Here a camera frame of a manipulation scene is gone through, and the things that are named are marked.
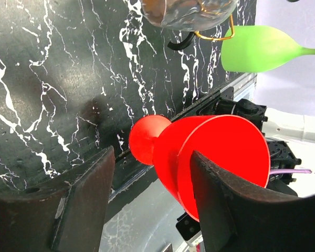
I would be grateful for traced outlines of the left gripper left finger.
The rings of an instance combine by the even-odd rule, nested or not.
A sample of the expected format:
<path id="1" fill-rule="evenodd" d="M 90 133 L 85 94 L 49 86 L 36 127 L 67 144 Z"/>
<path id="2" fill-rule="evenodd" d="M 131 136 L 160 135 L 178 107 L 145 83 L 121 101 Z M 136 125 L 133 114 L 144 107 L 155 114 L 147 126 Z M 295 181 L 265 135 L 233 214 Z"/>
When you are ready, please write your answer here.
<path id="1" fill-rule="evenodd" d="M 114 168 L 109 146 L 54 179 L 0 193 L 0 251 L 98 251 Z"/>

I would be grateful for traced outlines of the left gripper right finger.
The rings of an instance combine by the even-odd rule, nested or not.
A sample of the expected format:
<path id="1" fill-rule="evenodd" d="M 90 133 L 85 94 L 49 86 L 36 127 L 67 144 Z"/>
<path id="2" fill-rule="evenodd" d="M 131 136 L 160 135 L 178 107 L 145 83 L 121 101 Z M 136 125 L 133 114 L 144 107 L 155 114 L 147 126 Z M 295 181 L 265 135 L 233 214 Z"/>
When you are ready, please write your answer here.
<path id="1" fill-rule="evenodd" d="M 206 251 L 315 251 L 315 195 L 260 187 L 199 152 L 190 167 Z"/>

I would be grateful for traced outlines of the red plastic wine glass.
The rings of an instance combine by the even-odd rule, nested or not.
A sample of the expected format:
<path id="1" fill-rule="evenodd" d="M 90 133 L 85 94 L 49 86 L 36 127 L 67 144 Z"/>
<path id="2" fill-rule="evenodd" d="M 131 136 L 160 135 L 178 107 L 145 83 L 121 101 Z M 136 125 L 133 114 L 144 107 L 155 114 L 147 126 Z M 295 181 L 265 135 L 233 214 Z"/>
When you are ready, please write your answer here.
<path id="1" fill-rule="evenodd" d="M 196 115 L 175 122 L 148 115 L 132 127 L 129 148 L 139 162 L 154 166 L 164 187 L 196 221 L 193 151 L 258 186 L 266 187 L 269 180 L 267 142 L 253 123 L 237 115 Z"/>

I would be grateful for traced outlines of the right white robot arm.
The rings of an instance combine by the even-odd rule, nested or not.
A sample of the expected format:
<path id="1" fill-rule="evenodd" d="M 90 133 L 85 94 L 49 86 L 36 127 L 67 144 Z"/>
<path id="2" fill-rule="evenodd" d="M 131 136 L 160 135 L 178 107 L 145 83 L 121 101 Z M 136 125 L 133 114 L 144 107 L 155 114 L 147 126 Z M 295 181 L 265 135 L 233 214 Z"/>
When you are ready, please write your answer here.
<path id="1" fill-rule="evenodd" d="M 206 251 L 315 251 L 315 195 L 269 190 L 275 139 L 315 143 L 315 117 L 222 102 L 178 154 L 178 195 Z"/>

